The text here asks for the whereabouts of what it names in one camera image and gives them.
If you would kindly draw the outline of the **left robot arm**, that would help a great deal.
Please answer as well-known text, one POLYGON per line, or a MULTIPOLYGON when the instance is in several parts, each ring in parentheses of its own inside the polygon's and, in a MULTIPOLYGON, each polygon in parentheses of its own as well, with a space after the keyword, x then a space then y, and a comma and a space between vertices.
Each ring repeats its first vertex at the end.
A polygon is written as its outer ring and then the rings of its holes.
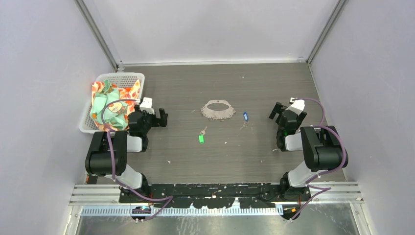
POLYGON ((159 109, 160 116, 146 111, 135 111, 128 115, 130 124, 127 131, 96 132, 86 156, 86 172, 93 176, 112 178, 123 187, 132 188, 131 196, 139 203, 146 202, 150 196, 149 183, 142 173, 127 164, 127 154, 146 152, 148 148, 148 132, 153 127, 166 127, 168 113, 159 109))

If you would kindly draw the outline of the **blue key tag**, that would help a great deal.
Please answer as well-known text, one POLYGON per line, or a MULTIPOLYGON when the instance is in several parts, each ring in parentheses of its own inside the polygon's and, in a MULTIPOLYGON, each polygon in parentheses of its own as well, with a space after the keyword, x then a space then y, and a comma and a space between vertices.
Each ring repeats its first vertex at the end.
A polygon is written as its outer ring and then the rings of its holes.
POLYGON ((244 117, 245 122, 249 121, 249 117, 248 117, 248 114, 246 112, 243 113, 243 117, 244 117))

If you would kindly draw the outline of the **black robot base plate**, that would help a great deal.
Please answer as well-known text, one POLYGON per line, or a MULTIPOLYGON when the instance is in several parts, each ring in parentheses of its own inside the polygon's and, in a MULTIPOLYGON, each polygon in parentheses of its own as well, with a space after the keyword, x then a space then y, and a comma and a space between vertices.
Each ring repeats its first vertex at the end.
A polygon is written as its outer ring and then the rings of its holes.
POLYGON ((276 202, 306 202, 311 196, 308 188, 289 188, 273 183, 229 184, 152 184, 144 190, 119 187, 120 203, 148 203, 155 208, 165 205, 164 198, 173 199, 167 208, 201 209, 230 208, 238 202, 240 208, 270 208, 276 202))

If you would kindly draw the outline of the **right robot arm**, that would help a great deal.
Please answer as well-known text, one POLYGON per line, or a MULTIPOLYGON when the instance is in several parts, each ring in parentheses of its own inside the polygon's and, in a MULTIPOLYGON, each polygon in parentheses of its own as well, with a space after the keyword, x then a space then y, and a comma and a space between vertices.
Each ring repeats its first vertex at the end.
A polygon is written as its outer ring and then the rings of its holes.
POLYGON ((321 174, 344 168, 348 163, 347 151, 334 126, 302 126, 307 115, 304 108, 301 99, 290 101, 289 106, 276 102, 269 115, 277 124, 277 148, 303 153, 303 161, 280 180, 279 194, 286 201, 304 192, 321 174))

